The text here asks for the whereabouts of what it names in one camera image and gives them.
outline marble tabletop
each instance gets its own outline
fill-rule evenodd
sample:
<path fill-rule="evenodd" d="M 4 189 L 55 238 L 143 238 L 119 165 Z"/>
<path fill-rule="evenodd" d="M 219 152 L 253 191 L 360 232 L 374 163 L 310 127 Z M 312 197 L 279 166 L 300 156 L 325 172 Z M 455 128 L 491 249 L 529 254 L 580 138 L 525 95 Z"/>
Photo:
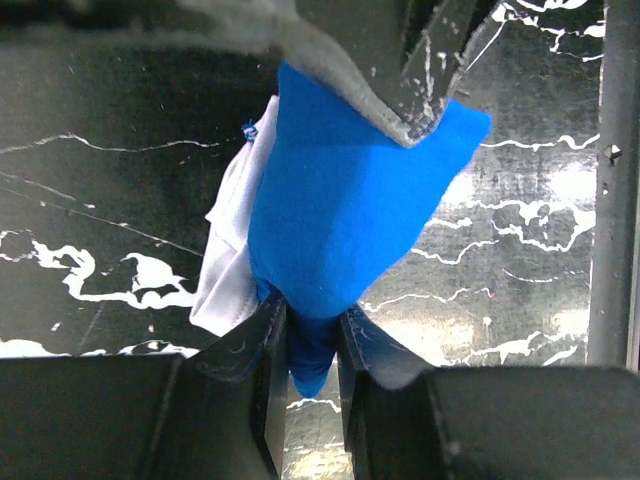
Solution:
<path fill-rule="evenodd" d="M 514 0 L 461 86 L 494 129 L 364 311 L 437 365 L 581 364 L 595 224 L 602 0 Z M 0 357 L 181 352 L 227 163 L 275 64 L 3 46 Z M 287 479 L 351 478 L 335 369 L 290 391 Z"/>

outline blue fabric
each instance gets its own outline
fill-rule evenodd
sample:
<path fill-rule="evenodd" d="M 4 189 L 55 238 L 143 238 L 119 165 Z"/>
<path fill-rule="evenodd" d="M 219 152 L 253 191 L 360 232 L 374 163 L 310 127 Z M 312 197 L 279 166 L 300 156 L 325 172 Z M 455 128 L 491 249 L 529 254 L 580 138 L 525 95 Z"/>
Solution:
<path fill-rule="evenodd" d="M 295 312 L 288 362 L 314 397 L 337 347 L 337 317 L 418 239 L 490 118 L 450 102 L 440 125 L 403 148 L 344 100 L 287 65 L 276 141 L 249 228 L 258 294 L 279 289 Z"/>

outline blue thread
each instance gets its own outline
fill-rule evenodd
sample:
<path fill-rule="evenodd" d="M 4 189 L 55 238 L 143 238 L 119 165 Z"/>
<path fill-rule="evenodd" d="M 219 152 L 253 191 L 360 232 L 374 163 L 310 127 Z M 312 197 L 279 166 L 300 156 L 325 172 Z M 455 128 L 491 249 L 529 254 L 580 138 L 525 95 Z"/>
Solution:
<path fill-rule="evenodd" d="M 253 143 L 256 141 L 256 137 L 258 136 L 258 129 L 253 124 L 253 120 L 249 120 L 242 126 L 242 133 L 244 133 L 244 138 L 247 142 Z"/>

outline black marble surface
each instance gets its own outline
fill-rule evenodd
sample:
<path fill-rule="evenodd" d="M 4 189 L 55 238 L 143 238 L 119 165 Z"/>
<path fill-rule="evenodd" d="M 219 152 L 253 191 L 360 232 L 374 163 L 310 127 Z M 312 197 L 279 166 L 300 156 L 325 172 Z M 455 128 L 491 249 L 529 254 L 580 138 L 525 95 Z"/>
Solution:
<path fill-rule="evenodd" d="M 494 130 L 410 255 L 363 297 L 436 364 L 582 363 L 600 0 L 503 4 L 462 90 Z M 34 50 L 0 65 L 0 357 L 192 354 L 227 163 L 275 65 L 205 52 Z M 291 390 L 284 478 L 351 478 L 335 370 Z"/>

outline white cloth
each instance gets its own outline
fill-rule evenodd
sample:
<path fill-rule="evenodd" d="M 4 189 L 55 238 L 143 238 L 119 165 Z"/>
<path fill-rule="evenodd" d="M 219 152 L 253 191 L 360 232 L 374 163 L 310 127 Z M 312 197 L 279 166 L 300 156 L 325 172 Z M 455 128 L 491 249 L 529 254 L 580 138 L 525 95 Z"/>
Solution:
<path fill-rule="evenodd" d="M 246 143 L 227 167 L 216 202 L 205 216 L 211 228 L 189 320 L 218 336 L 258 307 L 247 236 L 258 185 L 275 141 L 278 101 L 271 98 L 255 124 L 255 141 Z"/>

